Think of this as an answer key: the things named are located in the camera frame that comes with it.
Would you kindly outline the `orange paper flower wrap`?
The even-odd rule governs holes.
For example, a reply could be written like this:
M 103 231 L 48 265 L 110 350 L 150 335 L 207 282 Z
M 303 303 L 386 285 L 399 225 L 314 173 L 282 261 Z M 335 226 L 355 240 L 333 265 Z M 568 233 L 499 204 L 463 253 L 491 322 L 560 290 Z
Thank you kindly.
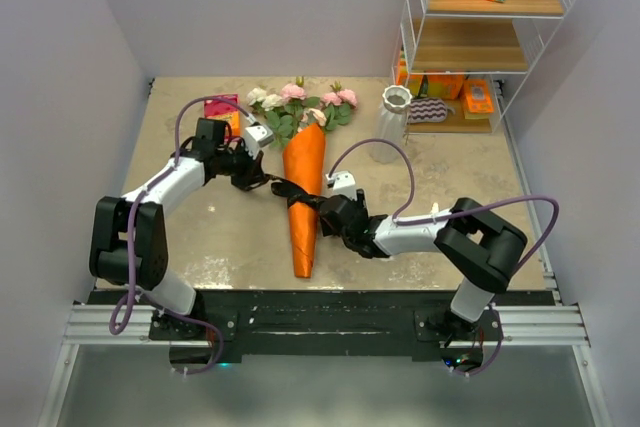
M 312 276 L 317 213 L 312 204 L 322 193 L 326 138 L 317 124 L 298 132 L 283 151 L 285 179 L 292 184 L 288 219 L 294 275 Z

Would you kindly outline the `black ribbon with gold text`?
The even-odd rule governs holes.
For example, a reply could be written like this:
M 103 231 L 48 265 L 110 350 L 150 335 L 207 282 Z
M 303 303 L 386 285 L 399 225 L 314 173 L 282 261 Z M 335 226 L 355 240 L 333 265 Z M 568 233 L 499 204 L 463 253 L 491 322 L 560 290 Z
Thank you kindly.
M 284 198 L 288 209 L 298 204 L 308 207 L 313 213 L 315 226 L 321 230 L 319 215 L 321 207 L 328 201 L 326 196 L 311 194 L 298 184 L 275 175 L 268 174 L 268 180 L 271 182 L 271 192 Z

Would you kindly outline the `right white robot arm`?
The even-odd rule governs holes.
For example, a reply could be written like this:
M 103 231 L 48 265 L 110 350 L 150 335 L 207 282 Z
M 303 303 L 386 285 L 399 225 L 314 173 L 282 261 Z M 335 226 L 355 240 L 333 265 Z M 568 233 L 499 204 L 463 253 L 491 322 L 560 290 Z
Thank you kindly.
M 433 217 L 371 216 L 364 194 L 355 200 L 334 195 L 316 208 L 322 233 L 339 237 L 363 258 L 440 253 L 463 280 L 443 312 L 425 322 L 442 336 L 469 339 L 481 327 L 483 311 L 507 290 L 527 245 L 526 235 L 470 198 L 460 198 Z

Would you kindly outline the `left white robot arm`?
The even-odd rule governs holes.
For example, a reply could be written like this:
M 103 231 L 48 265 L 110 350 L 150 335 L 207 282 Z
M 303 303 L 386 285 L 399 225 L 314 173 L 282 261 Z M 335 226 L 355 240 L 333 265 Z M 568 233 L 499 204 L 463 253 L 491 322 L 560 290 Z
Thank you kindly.
M 228 122 L 200 118 L 195 134 L 177 145 L 159 173 L 124 196 L 97 202 L 90 273 L 126 288 L 110 318 L 111 334 L 124 331 L 141 295 L 174 313 L 171 325 L 183 338 L 205 332 L 207 315 L 196 308 L 196 290 L 169 269 L 166 217 L 218 176 L 229 177 L 242 191 L 267 183 L 261 162 L 263 148 L 273 140 L 271 129 L 255 119 L 235 136 Z

